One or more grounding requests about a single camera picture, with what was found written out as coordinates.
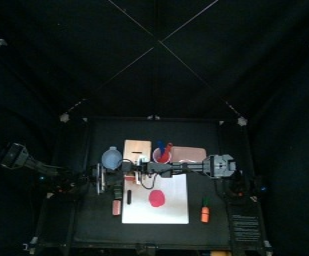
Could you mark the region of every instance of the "black enclosure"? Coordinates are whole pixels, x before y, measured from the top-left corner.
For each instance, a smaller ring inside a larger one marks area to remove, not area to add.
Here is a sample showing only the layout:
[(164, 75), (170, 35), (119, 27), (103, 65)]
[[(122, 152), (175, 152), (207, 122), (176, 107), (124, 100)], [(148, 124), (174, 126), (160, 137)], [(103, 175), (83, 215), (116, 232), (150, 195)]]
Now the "black enclosure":
[[(179, 122), (184, 128), (171, 133)], [(163, 124), (167, 139), (198, 143), (207, 153), (234, 147), (242, 168), (267, 187), (260, 207), (247, 208), (264, 225), (246, 217), (274, 255), (309, 255), (309, 0), (0, 0), (0, 152), (16, 142), (39, 161), (83, 171), (111, 144), (122, 148), (126, 137), (155, 140)], [(198, 193), (190, 194), (194, 204)], [(146, 238), (134, 230), (128, 239), (106, 243), (116, 221), (97, 235), (89, 227), (85, 209), (100, 210), (88, 208), (93, 194), (73, 204), (44, 198), (39, 173), (0, 167), (0, 255), (28, 255), (21, 244), (39, 232), (37, 223), (49, 223), (44, 246), (59, 244), (64, 253), (100, 254), (104, 247), (104, 255), (135, 254), (128, 242)], [(158, 238), (152, 227), (148, 242), (170, 250), (159, 255), (235, 247), (230, 231), (240, 209), (218, 199), (214, 243), (204, 229), (178, 243), (167, 230)], [(51, 211), (64, 216), (44, 214)]]

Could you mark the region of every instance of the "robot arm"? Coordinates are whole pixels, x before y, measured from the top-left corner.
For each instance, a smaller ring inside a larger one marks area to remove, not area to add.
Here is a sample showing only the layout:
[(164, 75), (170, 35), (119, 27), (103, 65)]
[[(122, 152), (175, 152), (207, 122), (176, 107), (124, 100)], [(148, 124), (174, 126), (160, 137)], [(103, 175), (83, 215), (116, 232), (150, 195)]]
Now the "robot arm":
[(218, 179), (222, 177), (230, 177), (235, 171), (235, 162), (230, 155), (211, 155), (202, 162), (188, 162), (180, 163), (174, 162), (171, 164), (162, 164), (155, 162), (140, 163), (139, 166), (132, 168), (140, 174), (155, 174), (158, 173), (160, 177), (170, 178), (172, 175), (182, 173), (196, 172), (207, 175), (211, 179)]

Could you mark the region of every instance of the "table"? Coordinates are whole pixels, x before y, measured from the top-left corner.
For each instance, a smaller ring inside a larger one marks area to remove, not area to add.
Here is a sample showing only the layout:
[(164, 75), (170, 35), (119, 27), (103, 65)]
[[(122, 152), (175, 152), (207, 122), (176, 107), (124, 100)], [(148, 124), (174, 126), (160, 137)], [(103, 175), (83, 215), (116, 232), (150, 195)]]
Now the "table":
[[(100, 162), (102, 154), (110, 146), (116, 146), (123, 152), (126, 139), (148, 140), (152, 145), (156, 140), (162, 140), (172, 142), (176, 146), (204, 148), (207, 154), (230, 154), (244, 170), (247, 179), (252, 177), (246, 130), (235, 120), (226, 122), (175, 119), (148, 121), (134, 118), (91, 118), (87, 122), (76, 120), (67, 123), (61, 129), (53, 164), (68, 166), (80, 172), (87, 166)], [(228, 214), (231, 205), (222, 200), (222, 188), (222, 180), (214, 181), (198, 174), (188, 174), (188, 224), (122, 224), (120, 217), (111, 215), (112, 191), (96, 195), (95, 188), (89, 186), (79, 202), (45, 202), (47, 213), (43, 214), (37, 227), (37, 247), (57, 246), (65, 255), (71, 247), (147, 248), (151, 252), (155, 249), (235, 251), (232, 247), (239, 248), (239, 246), (238, 242), (234, 242), (236, 237), (232, 232), (232, 215)], [(207, 224), (199, 220), (204, 196), (210, 198), (211, 210)], [(259, 223), (259, 236), (254, 246), (260, 250), (262, 218), (259, 211), (254, 211), (252, 214), (256, 215)]]

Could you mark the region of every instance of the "cup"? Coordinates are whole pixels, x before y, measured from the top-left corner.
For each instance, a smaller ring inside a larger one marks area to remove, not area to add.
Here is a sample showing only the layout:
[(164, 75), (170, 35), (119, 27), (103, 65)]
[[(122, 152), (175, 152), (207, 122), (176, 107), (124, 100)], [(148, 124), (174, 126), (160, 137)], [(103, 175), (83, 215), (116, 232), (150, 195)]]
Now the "cup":
[[(160, 163), (159, 162), (159, 158), (160, 158), (160, 151), (159, 151), (159, 148), (155, 148), (154, 152), (152, 152), (152, 160), (155, 163)], [(170, 162), (170, 159), (171, 159), (171, 153), (168, 152), (168, 159), (164, 163), (162, 164), (166, 164)]]

